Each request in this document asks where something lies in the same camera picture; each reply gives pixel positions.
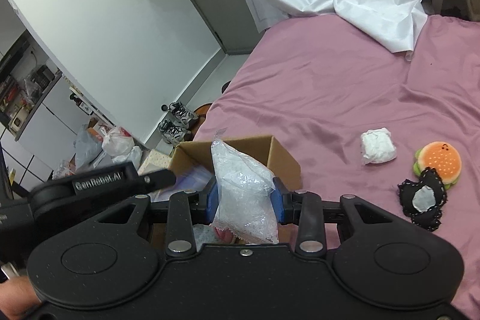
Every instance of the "sneaker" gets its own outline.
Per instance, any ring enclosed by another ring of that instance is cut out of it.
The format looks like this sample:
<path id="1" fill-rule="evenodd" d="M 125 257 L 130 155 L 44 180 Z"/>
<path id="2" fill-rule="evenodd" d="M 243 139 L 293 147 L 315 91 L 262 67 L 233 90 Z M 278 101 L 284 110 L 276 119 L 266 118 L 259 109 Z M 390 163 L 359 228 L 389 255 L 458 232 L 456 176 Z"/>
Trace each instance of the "sneaker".
<path id="1" fill-rule="evenodd" d="M 162 139 L 164 139 L 165 142 L 172 144 L 174 147 L 179 145 L 182 141 L 193 139 L 191 131 L 179 127 L 167 119 L 158 124 L 158 130 L 162 134 Z"/>
<path id="2" fill-rule="evenodd" d="M 178 125 L 190 129 L 198 122 L 198 114 L 188 110 L 181 102 L 170 104 L 170 112 L 178 122 Z"/>

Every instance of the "bed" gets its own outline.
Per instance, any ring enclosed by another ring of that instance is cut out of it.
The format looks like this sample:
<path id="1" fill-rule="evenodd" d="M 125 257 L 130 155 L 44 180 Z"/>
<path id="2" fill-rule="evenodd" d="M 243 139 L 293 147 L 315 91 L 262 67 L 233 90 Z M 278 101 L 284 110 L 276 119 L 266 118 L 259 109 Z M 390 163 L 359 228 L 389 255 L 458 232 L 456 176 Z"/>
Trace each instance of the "bed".
<path id="1" fill-rule="evenodd" d="M 462 254 L 453 304 L 480 319 L 480 24 L 429 16 L 411 63 L 336 15 L 268 30 L 211 106 L 196 139 L 273 134 L 300 163 L 303 187 L 325 200 L 354 193 L 403 216 L 397 184 L 414 179 L 417 149 L 436 140 L 460 152 L 435 234 Z M 387 127 L 397 158 L 361 163 L 360 134 Z M 334 230 L 329 247 L 338 245 Z"/>

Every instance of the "gray floor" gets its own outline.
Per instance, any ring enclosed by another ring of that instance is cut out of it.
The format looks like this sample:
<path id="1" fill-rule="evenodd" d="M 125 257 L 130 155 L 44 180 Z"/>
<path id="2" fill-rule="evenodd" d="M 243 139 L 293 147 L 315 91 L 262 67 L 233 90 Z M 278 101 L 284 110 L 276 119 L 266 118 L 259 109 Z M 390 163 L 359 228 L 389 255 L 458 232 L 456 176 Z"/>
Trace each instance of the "gray floor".
<path id="1" fill-rule="evenodd" d="M 204 84 L 201 85 L 190 102 L 187 103 L 187 107 L 190 110 L 195 110 L 206 103 L 212 103 L 217 98 L 220 98 L 222 95 L 222 86 L 233 79 L 240 67 L 246 62 L 248 56 L 249 55 L 225 56 Z M 155 149 L 168 155 L 172 151 L 172 146 L 164 141 L 160 141 Z"/>

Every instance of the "cardboard box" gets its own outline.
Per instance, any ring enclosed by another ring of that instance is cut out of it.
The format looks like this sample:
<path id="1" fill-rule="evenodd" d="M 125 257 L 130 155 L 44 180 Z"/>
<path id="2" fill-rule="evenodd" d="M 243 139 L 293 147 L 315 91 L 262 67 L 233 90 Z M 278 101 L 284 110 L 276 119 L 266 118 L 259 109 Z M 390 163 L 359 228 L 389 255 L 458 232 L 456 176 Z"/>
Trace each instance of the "cardboard box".
<path id="1" fill-rule="evenodd" d="M 290 191 L 302 188 L 300 165 L 275 137 L 270 135 L 252 136 L 241 139 L 224 139 L 223 141 L 237 151 L 246 153 L 267 166 Z M 211 141 L 180 143 L 173 153 L 169 169 L 176 176 L 180 176 L 192 166 L 200 164 L 214 173 L 211 146 Z M 278 228 L 278 240 L 281 243 L 289 242 L 292 227 L 279 225 Z M 163 230 L 164 227 L 159 226 L 155 227 L 153 231 L 151 243 L 155 247 L 162 246 Z"/>

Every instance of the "black fabric toy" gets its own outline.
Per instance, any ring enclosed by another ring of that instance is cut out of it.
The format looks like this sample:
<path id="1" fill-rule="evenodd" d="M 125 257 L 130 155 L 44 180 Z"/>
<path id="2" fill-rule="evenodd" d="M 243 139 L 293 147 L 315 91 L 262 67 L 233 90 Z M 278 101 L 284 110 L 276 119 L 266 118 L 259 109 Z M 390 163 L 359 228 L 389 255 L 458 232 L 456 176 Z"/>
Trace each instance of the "black fabric toy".
<path id="1" fill-rule="evenodd" d="M 411 218 L 412 223 L 428 231 L 440 226 L 441 207 L 447 201 L 447 193 L 434 168 L 423 170 L 418 182 L 406 179 L 398 185 L 398 189 L 403 212 Z"/>

